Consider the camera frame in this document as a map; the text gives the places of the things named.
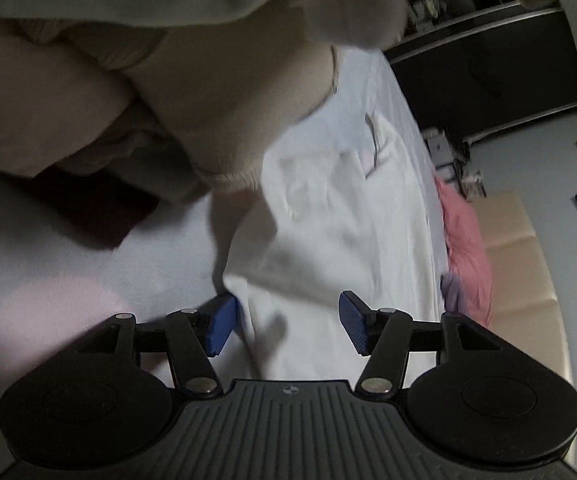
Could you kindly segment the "white t-shirt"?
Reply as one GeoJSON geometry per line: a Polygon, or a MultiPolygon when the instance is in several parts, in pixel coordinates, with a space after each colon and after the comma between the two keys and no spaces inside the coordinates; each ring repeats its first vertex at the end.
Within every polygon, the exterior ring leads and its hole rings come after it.
{"type": "Polygon", "coordinates": [[[448,257],[433,177],[384,54],[347,51],[334,96],[267,154],[232,240],[223,282],[241,305],[243,376],[355,382],[365,361],[339,321],[346,290],[440,318],[448,257]]]}

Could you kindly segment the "purple fluffy blanket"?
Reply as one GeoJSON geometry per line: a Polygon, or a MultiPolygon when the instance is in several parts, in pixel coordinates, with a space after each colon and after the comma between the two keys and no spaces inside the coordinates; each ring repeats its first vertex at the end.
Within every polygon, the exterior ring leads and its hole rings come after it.
{"type": "Polygon", "coordinates": [[[467,295],[459,275],[447,272],[441,276],[440,290],[447,312],[467,315],[467,295]]]}

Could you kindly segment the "pink pillow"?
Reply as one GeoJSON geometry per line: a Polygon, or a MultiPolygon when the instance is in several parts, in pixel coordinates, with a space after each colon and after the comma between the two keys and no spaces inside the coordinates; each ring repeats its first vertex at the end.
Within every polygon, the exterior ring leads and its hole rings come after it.
{"type": "Polygon", "coordinates": [[[493,278],[479,221],[471,205],[448,183],[435,178],[443,217],[449,270],[459,275],[467,295],[466,316],[488,327],[493,278]]]}

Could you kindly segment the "beige padded headboard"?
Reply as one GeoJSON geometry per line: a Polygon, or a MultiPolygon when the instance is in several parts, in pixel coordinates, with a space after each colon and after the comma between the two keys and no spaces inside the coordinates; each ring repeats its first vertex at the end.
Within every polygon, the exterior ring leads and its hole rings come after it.
{"type": "Polygon", "coordinates": [[[570,382],[573,371],[561,307],[519,195],[490,195],[475,200],[473,207],[492,270],[490,330],[570,382]]]}

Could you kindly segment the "beige garment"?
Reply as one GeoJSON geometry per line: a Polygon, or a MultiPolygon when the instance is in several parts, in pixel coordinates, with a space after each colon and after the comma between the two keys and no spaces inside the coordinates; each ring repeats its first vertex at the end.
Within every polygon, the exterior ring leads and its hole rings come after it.
{"type": "Polygon", "coordinates": [[[0,171],[103,168],[176,202],[264,154],[383,49],[407,0],[0,0],[0,171]]]}

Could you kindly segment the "dark wardrobe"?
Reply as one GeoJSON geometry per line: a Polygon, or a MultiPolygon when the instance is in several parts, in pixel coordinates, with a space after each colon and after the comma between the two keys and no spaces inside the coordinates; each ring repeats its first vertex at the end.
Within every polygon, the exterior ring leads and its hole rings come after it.
{"type": "Polygon", "coordinates": [[[577,49],[558,0],[407,0],[385,53],[419,128],[475,143],[577,112],[577,49]]]}

